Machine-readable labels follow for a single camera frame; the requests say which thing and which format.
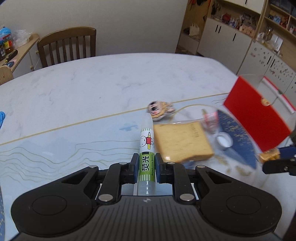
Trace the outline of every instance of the wooden chair back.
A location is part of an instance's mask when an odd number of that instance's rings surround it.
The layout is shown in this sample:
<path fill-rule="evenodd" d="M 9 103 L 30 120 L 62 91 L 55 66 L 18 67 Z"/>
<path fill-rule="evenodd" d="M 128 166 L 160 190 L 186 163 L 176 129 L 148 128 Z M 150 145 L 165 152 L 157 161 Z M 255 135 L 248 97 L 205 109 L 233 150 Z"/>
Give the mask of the wooden chair back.
<path fill-rule="evenodd" d="M 14 77 L 12 75 L 10 67 L 7 65 L 0 67 L 0 85 L 5 84 L 8 81 L 13 80 Z"/>
<path fill-rule="evenodd" d="M 70 60 L 74 60 L 73 58 L 73 46 L 72 46 L 72 38 L 76 38 L 76 56 L 77 59 L 80 59 L 80 53 L 79 53 L 79 41 L 78 37 L 83 37 L 82 45 L 83 45 L 83 58 L 86 58 L 86 41 L 85 36 L 90 36 L 90 52 L 91 57 L 94 57 L 96 55 L 96 29 L 91 27 L 74 27 L 74 28 L 68 28 L 64 30 L 59 30 L 56 32 L 53 32 L 51 34 L 48 34 L 47 36 L 43 37 L 37 42 L 37 47 L 39 51 L 40 60 L 43 67 L 47 67 L 47 60 L 46 60 L 46 54 L 44 51 L 44 47 L 46 45 L 49 46 L 49 54 L 50 54 L 50 60 L 51 64 L 54 65 L 54 57 L 52 53 L 52 43 L 55 42 L 56 47 L 56 53 L 57 53 L 57 62 L 61 63 L 61 57 L 59 53 L 59 44 L 58 41 L 62 41 L 63 46 L 63 56 L 64 56 L 64 62 L 67 62 L 67 54 L 66 54 L 66 44 L 65 40 L 69 39 L 69 48 L 70 48 Z"/>

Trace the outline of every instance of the red object on shelf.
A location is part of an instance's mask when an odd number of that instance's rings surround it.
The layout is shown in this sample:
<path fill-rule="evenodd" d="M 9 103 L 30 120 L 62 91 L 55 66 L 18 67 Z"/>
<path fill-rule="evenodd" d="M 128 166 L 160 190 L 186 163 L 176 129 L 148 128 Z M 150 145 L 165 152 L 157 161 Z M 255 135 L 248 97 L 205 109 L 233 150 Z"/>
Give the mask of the red object on shelf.
<path fill-rule="evenodd" d="M 264 152 L 285 140 L 290 129 L 272 105 L 262 104 L 262 98 L 253 86 L 239 77 L 224 105 Z"/>

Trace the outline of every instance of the clear plastic bag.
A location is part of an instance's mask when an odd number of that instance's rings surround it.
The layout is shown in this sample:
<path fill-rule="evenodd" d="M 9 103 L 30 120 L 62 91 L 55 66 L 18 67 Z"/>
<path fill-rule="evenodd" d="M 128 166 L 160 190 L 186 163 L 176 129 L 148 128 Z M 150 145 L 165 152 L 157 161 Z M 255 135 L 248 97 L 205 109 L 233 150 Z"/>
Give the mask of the clear plastic bag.
<path fill-rule="evenodd" d="M 19 48 L 20 46 L 23 46 L 24 44 L 28 43 L 30 41 L 30 37 L 31 33 L 28 33 L 25 29 L 14 30 L 12 32 L 14 48 Z"/>

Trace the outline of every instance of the white table surface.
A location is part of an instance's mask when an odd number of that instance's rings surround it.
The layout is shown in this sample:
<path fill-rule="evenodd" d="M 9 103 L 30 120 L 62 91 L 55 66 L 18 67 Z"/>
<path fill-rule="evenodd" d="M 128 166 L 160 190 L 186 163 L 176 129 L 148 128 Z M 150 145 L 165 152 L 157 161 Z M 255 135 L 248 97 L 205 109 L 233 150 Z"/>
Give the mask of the white table surface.
<path fill-rule="evenodd" d="M 218 97 L 223 99 L 226 95 L 195 98 L 228 93 L 236 79 L 236 75 L 213 59 L 139 53 L 58 64 L 1 85 L 0 111 L 6 114 L 0 129 L 5 239 L 16 233 L 7 214 L 21 193 L 85 165 L 97 162 L 99 168 L 106 168 L 137 152 L 137 125 L 149 102 L 176 102 L 177 109 L 197 103 L 215 103 L 220 108 L 223 100 Z M 240 177 L 235 171 L 238 163 L 227 161 L 228 166 L 215 158 L 204 162 L 222 173 L 231 166 L 230 176 L 275 195 L 283 206 L 276 232 L 284 235 L 296 207 L 293 177 L 286 174 L 267 177 L 260 169 Z M 12 183 L 15 193 L 11 191 Z"/>

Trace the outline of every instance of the blue cloth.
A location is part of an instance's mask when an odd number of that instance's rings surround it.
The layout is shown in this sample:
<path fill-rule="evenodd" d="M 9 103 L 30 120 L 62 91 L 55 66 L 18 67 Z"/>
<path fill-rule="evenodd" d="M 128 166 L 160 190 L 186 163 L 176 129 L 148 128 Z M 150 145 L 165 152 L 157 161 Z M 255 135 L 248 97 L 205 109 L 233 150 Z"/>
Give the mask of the blue cloth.
<path fill-rule="evenodd" d="M 2 126 L 4 118 L 5 118 L 5 113 L 3 111 L 0 111 L 0 128 Z"/>

